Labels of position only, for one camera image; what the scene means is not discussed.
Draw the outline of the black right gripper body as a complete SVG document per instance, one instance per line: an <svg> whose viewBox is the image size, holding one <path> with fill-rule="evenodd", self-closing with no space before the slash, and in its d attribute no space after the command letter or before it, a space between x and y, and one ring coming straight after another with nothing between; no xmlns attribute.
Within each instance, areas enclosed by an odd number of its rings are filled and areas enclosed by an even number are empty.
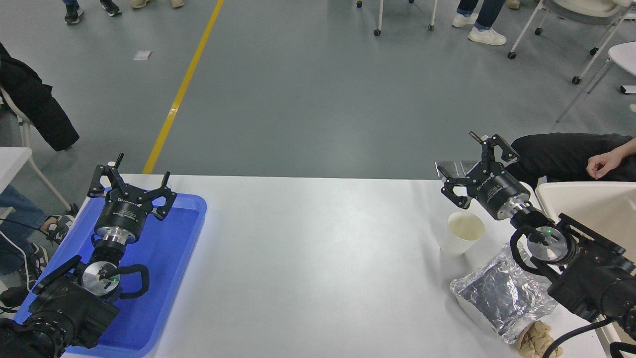
<svg viewBox="0 0 636 358"><path fill-rule="evenodd" d="M467 174L467 193L496 220L510 218L512 208L523 202L523 186L501 163L477 163Z"/></svg>

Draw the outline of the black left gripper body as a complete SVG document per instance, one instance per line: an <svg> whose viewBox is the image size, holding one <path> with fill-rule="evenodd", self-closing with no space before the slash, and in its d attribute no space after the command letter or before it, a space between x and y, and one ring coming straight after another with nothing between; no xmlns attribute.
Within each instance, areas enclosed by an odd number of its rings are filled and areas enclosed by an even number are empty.
<svg viewBox="0 0 636 358"><path fill-rule="evenodd" d="M144 194L145 191L136 186L110 190L97 220L97 233L105 234L118 227L130 234L141 234L146 218L153 210L152 200L139 199Z"/></svg>

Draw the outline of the person's hand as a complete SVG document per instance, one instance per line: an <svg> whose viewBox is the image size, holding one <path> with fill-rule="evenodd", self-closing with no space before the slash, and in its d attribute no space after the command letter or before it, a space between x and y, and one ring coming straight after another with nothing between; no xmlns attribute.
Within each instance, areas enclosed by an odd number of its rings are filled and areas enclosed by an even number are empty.
<svg viewBox="0 0 636 358"><path fill-rule="evenodd" d="M611 170L616 169L628 155L629 152L613 149L610 152L592 156L588 159L586 172L593 179L601 179Z"/></svg>

